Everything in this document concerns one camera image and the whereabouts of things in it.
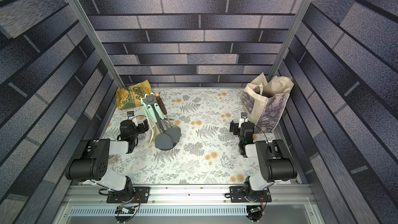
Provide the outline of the green handle cream utensil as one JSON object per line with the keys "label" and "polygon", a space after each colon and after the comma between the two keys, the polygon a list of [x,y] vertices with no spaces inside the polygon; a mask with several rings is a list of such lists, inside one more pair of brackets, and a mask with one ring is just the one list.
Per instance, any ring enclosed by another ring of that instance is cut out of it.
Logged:
{"label": "green handle cream utensil", "polygon": [[154,121],[153,121],[152,115],[150,114],[150,111],[148,109],[148,105],[144,102],[144,99],[141,99],[141,104],[143,106],[145,115],[146,115],[146,117],[148,119],[149,130],[151,131],[151,137],[150,137],[149,142],[148,142],[148,146],[150,146],[150,144],[151,144],[151,142],[152,142],[152,140],[154,138],[154,134],[155,134],[155,128],[151,124]]}

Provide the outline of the grey utensil rack stand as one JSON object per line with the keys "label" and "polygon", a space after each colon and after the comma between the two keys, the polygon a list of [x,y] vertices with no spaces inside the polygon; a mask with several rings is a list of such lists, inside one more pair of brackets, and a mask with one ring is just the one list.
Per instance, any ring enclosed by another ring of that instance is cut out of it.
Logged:
{"label": "grey utensil rack stand", "polygon": [[181,129],[177,125],[171,124],[160,94],[145,94],[141,103],[146,117],[152,120],[158,130],[155,137],[155,147],[162,151],[173,149],[180,140]]}

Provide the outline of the wooden handle white spatula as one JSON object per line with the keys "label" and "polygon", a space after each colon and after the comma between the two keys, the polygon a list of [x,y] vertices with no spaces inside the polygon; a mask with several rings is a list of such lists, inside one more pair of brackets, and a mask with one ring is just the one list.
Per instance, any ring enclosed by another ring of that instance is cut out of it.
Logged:
{"label": "wooden handle white spatula", "polygon": [[159,105],[159,107],[160,107],[162,113],[165,115],[166,119],[167,119],[168,121],[170,121],[169,118],[168,118],[168,116],[167,116],[167,110],[166,110],[166,108],[165,108],[165,105],[164,105],[164,103],[163,103],[163,100],[162,100],[162,98],[160,97],[160,93],[159,93],[159,92],[156,92],[156,93],[155,93],[155,97],[156,97],[156,99],[157,99],[158,105]]}

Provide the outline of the green handle grey turner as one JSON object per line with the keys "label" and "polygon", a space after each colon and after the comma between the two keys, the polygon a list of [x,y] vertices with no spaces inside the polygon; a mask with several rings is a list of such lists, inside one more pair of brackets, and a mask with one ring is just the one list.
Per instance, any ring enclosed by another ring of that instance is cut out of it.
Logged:
{"label": "green handle grey turner", "polygon": [[167,124],[165,122],[165,116],[162,113],[158,103],[153,105],[148,104],[148,109],[152,115],[152,119],[155,122],[160,134],[155,138],[155,147],[160,150],[171,150],[174,148],[172,138],[166,134]]}

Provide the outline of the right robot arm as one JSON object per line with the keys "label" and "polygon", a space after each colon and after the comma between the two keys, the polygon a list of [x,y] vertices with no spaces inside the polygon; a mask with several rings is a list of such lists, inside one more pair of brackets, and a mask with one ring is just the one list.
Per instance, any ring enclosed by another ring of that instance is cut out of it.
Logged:
{"label": "right robot arm", "polygon": [[270,186],[277,181],[297,177],[292,155],[283,140],[254,141],[256,126],[251,122],[230,123],[230,132],[239,138],[239,153],[245,158],[256,158],[259,171],[245,179],[242,187],[230,187],[224,196],[231,202],[271,202]]}

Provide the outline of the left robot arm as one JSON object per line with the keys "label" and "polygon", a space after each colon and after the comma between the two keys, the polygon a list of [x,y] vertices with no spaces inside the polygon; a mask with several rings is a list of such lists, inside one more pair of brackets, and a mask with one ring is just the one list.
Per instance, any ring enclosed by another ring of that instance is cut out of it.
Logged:
{"label": "left robot arm", "polygon": [[127,119],[120,123],[117,139],[83,140],[70,159],[65,176],[69,180],[88,182],[108,191],[108,203],[130,203],[136,190],[128,176],[122,176],[108,165],[110,156],[132,153],[138,145],[138,136],[149,130],[148,120],[135,124]]}

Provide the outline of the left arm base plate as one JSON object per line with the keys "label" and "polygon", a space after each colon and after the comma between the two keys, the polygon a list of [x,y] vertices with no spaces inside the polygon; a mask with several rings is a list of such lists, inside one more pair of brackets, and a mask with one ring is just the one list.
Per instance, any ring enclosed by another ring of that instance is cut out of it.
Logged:
{"label": "left arm base plate", "polygon": [[133,204],[147,203],[151,188],[150,187],[134,187],[133,191],[128,193],[125,191],[110,191],[108,193],[106,203],[109,204]]}

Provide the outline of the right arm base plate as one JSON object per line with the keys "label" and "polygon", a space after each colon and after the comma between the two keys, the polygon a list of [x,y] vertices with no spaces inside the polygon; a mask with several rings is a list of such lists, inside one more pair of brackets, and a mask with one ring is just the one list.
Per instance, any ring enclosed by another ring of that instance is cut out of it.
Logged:
{"label": "right arm base plate", "polygon": [[231,186],[229,192],[224,197],[230,199],[232,203],[268,203],[272,202],[269,189],[263,191],[247,191],[243,186]]}

